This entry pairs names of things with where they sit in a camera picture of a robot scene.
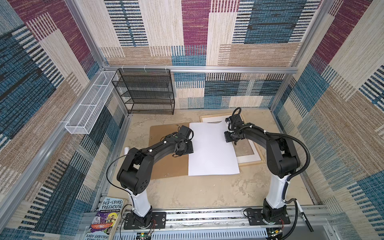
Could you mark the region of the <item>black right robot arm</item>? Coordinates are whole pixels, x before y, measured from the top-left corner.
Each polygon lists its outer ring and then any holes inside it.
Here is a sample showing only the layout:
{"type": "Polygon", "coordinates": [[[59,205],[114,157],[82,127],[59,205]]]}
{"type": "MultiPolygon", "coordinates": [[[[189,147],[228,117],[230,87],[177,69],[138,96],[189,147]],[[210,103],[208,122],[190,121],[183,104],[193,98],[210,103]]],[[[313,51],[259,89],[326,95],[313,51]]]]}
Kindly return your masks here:
{"type": "Polygon", "coordinates": [[[265,148],[267,167],[272,174],[270,190],[263,203],[263,220],[274,224],[286,213],[287,190],[291,179],[305,171],[311,161],[309,149],[293,136],[271,133],[252,123],[244,123],[242,109],[236,108],[226,118],[228,130],[224,133],[227,143],[251,140],[265,148]]]}

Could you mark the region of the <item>dark photo print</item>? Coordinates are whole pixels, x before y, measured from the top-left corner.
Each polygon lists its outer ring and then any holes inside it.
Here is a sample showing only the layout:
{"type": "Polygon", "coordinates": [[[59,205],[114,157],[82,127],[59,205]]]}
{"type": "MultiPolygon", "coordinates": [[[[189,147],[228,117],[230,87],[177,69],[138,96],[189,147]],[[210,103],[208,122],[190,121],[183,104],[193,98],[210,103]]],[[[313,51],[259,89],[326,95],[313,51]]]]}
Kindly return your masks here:
{"type": "Polygon", "coordinates": [[[227,143],[227,124],[190,123],[194,152],[189,154],[189,176],[236,175],[240,173],[232,143],[227,143]]]}

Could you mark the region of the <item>brown frame backing board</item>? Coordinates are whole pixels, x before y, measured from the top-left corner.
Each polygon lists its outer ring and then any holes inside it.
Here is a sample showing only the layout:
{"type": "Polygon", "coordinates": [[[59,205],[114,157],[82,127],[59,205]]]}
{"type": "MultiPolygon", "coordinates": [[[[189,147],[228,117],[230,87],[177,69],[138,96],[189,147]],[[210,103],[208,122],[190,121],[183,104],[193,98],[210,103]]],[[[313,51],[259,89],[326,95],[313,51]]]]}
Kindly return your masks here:
{"type": "MultiPolygon", "coordinates": [[[[158,143],[164,136],[177,132],[182,125],[189,127],[189,123],[151,126],[149,146],[158,143]]],[[[167,155],[154,164],[151,180],[187,176],[188,165],[188,155],[177,158],[174,158],[172,154],[167,155]]]]}

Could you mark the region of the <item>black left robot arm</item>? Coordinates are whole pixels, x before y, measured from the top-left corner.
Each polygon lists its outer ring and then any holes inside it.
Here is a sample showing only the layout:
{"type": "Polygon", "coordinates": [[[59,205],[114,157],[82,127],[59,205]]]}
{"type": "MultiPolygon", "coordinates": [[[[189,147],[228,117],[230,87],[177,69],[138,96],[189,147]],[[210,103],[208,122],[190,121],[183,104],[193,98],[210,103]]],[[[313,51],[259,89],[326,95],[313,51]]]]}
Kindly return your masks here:
{"type": "Polygon", "coordinates": [[[194,152],[192,139],[194,132],[182,125],[177,132],[171,133],[160,142],[144,149],[132,148],[122,156],[124,161],[117,172],[120,186],[112,183],[107,169],[106,178],[109,184],[129,194],[132,210],[123,220],[124,230],[153,230],[166,227],[166,212],[156,212],[149,203],[147,187],[150,183],[155,163],[172,155],[181,157],[194,152]]]}

